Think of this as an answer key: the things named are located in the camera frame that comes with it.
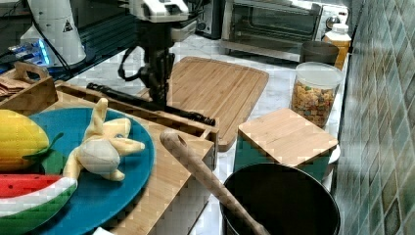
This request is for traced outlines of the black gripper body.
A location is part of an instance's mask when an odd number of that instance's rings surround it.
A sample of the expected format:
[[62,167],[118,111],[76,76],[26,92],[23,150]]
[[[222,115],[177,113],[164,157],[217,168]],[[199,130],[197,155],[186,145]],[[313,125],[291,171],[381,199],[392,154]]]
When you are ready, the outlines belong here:
[[165,84],[166,62],[172,62],[169,48],[173,46],[170,23],[138,21],[137,45],[145,51],[145,67],[139,70],[140,79],[147,88],[156,89]]

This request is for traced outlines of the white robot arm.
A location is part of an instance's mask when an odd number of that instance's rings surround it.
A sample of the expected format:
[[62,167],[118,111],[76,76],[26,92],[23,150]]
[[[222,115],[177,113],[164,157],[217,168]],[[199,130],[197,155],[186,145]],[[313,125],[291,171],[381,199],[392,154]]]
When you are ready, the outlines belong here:
[[175,55],[170,48],[196,32],[184,0],[128,0],[136,17],[137,46],[144,50],[144,63],[137,76],[149,89],[152,101],[166,105],[168,80]]

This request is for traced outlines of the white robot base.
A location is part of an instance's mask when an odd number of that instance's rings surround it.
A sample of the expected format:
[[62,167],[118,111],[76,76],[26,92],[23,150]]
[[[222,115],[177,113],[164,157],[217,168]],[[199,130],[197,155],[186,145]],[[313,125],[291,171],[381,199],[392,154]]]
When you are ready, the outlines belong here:
[[32,15],[32,26],[21,42],[39,42],[42,65],[61,67],[56,53],[69,65],[86,58],[74,24],[70,0],[26,0]]

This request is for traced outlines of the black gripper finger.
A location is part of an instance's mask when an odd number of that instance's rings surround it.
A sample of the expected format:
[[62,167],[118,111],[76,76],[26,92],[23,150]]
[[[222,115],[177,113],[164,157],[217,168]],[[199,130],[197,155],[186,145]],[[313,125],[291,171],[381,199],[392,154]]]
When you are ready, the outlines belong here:
[[150,97],[153,102],[165,106],[167,102],[168,88],[165,86],[153,87],[149,90]]

